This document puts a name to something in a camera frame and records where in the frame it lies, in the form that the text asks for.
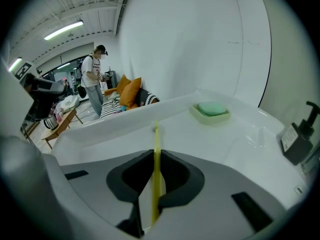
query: white t-shirt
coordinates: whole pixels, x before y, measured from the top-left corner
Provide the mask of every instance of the white t-shirt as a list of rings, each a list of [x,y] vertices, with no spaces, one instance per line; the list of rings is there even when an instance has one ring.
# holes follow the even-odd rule
[[[100,60],[97,58],[93,59],[90,56],[87,56],[81,66],[81,86],[82,87],[91,87],[96,86],[98,84],[98,80],[93,80],[87,76],[87,72],[94,73],[95,75],[98,75],[100,72]]]

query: jeans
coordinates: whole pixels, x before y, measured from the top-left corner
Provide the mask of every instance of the jeans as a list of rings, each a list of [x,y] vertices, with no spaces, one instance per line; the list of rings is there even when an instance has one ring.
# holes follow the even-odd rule
[[[104,97],[101,93],[99,84],[95,86],[85,87],[86,93],[88,94],[89,101],[96,112],[96,114],[100,117],[102,111],[102,104],[104,102]]]

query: backpack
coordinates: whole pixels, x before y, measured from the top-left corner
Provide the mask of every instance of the backpack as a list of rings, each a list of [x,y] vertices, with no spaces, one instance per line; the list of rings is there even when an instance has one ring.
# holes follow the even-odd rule
[[[75,80],[77,81],[80,81],[80,83],[77,85],[76,89],[80,95],[81,98],[84,98],[86,97],[87,95],[87,92],[86,92],[86,89],[84,87],[81,86],[81,78],[82,78],[82,70],[81,70],[81,67],[82,67],[82,63],[84,62],[85,58],[82,58],[80,60],[80,62],[78,63],[78,65],[76,66],[76,70],[75,70]]]

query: wooden table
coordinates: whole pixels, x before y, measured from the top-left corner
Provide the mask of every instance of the wooden table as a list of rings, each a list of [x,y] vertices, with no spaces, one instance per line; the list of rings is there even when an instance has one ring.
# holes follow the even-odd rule
[[[50,130],[50,129],[45,129],[45,131],[41,134],[41,140],[45,140],[45,142],[48,144],[48,146],[52,149],[52,146],[50,145],[49,141],[58,138],[58,136],[69,126],[71,123],[72,119],[76,117],[78,118],[79,122],[83,124],[83,122],[80,120],[80,118],[77,116],[77,111],[71,110],[68,113],[65,113],[62,117],[62,120],[58,123],[58,127]]]

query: ceiling light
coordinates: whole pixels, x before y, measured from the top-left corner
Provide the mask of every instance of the ceiling light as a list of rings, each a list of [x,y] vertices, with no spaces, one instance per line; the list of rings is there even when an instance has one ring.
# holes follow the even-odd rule
[[[84,24],[84,22],[82,20],[74,22],[74,23],[72,23],[70,25],[64,26],[64,27],[56,30],[55,32],[51,33],[50,35],[47,35],[44,39],[45,40],[49,40],[49,39],[51,39],[51,38],[53,38],[53,37],[65,32],[67,30],[73,29],[73,28],[81,26],[83,24]]]
[[[9,72],[11,72],[21,60],[22,60],[21,57],[17,58],[16,61],[12,64],[12,66],[9,68]]]
[[[62,66],[60,66],[60,67],[57,67],[56,69],[57,69],[57,70],[58,70],[58,69],[61,69],[61,68],[65,67],[65,66],[67,66],[67,65],[70,65],[70,63],[64,64],[64,65],[62,65]]]

